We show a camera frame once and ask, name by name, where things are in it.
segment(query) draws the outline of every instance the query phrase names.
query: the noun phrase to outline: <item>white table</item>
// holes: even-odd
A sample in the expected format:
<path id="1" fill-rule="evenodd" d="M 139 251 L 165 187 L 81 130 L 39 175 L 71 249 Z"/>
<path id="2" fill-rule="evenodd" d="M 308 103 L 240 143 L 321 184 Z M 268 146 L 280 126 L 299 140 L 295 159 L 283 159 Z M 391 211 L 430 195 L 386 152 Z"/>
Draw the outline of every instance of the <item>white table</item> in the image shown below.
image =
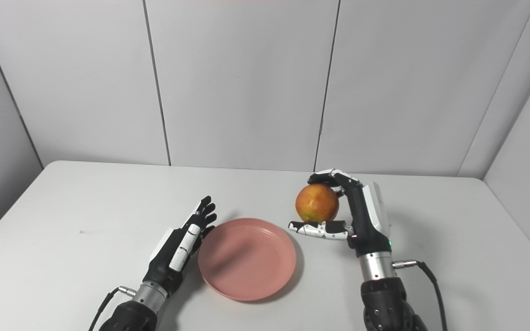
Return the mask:
<path id="1" fill-rule="evenodd" d="M 137 288 L 168 227 L 204 195 L 219 220 L 258 217 L 285 228 L 309 172 L 78 162 L 49 165 L 0 221 L 0 331 L 85 331 L 105 294 Z M 530 242 L 483 182 L 356 175 L 382 190 L 395 259 L 433 269 L 452 331 L 530 329 Z M 349 219 L 341 200 L 338 219 Z M 292 233 L 298 266 L 282 293 L 238 303 L 203 284 L 193 260 L 159 330 L 362 331 L 362 278 L 345 242 Z M 440 330 L 435 293 L 399 272 L 412 308 Z M 116 304 L 116 295 L 100 321 Z"/>

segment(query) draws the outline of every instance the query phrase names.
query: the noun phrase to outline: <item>apple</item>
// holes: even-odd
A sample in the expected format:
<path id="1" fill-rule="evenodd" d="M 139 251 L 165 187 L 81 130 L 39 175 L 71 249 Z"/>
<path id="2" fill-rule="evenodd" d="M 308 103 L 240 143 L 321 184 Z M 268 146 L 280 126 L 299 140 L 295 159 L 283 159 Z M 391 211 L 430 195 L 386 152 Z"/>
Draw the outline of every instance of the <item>apple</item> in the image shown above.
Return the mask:
<path id="1" fill-rule="evenodd" d="M 339 211 L 339 198 L 324 184 L 311 184 L 296 197 L 296 211 L 304 222 L 332 221 Z"/>

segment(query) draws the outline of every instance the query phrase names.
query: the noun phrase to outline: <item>black cable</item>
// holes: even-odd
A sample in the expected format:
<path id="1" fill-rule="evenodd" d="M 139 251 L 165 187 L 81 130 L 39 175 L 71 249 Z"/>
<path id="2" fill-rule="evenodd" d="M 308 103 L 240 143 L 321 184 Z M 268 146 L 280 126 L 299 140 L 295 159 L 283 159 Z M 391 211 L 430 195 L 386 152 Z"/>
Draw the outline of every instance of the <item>black cable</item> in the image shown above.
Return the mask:
<path id="1" fill-rule="evenodd" d="M 439 303 L 439 313 L 441 315 L 441 327 L 443 331 L 447 331 L 447 320 L 445 319 L 445 306 L 443 304 L 443 297 L 441 297 L 439 285 L 437 285 L 437 277 L 435 277 L 435 274 L 433 274 L 433 272 L 431 271 L 431 269 L 429 269 L 429 266 L 427 266 L 425 262 L 416 262 L 418 267 L 426 273 L 427 277 L 429 277 L 431 283 L 433 283 L 433 286 L 435 287 L 435 294 L 437 295 L 437 302 Z"/>
<path id="2" fill-rule="evenodd" d="M 103 312 L 103 310 L 105 309 L 105 306 L 108 305 L 109 301 L 114 297 L 116 292 L 118 292 L 118 287 L 116 287 L 113 291 L 109 292 L 108 295 L 105 296 L 104 301 L 101 303 L 99 308 L 97 308 L 97 314 L 95 314 L 95 318 L 93 318 L 93 322 L 91 322 L 89 331 L 93 331 L 93 328 L 95 327 L 95 323 L 97 323 L 97 320 L 99 319 L 99 315 L 101 315 L 101 312 Z"/>

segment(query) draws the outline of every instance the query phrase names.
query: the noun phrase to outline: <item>pink plate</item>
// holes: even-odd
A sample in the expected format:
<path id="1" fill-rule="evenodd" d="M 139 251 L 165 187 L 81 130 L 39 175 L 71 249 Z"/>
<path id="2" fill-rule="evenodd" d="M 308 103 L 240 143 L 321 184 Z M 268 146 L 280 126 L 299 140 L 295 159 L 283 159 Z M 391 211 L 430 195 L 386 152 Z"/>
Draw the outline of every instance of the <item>pink plate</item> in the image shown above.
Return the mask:
<path id="1" fill-rule="evenodd" d="M 237 218 L 217 226 L 198 256 L 204 281 L 237 301 L 265 299 L 288 283 L 296 250 L 278 226 L 258 218 Z"/>

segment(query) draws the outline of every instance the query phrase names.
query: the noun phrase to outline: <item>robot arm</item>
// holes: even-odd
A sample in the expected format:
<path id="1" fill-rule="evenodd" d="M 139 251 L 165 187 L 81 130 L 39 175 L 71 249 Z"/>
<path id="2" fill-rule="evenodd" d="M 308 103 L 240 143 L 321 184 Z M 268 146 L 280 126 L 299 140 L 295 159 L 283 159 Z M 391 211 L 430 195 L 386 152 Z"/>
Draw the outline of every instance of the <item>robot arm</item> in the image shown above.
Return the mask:
<path id="1" fill-rule="evenodd" d="M 214 228 L 209 226 L 216 220 L 213 213 L 216 206 L 208 195 L 198 203 L 188 220 L 181 228 L 168 229 L 151 254 L 149 270 L 143 278 L 138 291 L 127 287 L 118 287 L 133 297 L 132 300 L 119 304 L 111 318 L 104 322 L 100 331 L 154 331 L 156 314 L 164 302 L 177 291 L 183 281 L 182 270 L 190 257 L 197 251 L 202 240 Z M 90 327 L 92 331 L 97 317 Z"/>
<path id="2" fill-rule="evenodd" d="M 347 197 L 353 217 L 351 226 L 344 221 L 290 222 L 288 228 L 319 238 L 347 239 L 359 258 L 363 274 L 360 291 L 368 331 L 425 330 L 406 302 L 406 290 L 396 276 L 388 239 L 390 228 L 379 186 L 374 182 L 364 186 L 357 178 L 337 169 L 315 172 L 308 184 L 315 183 L 340 187 L 336 193 Z"/>

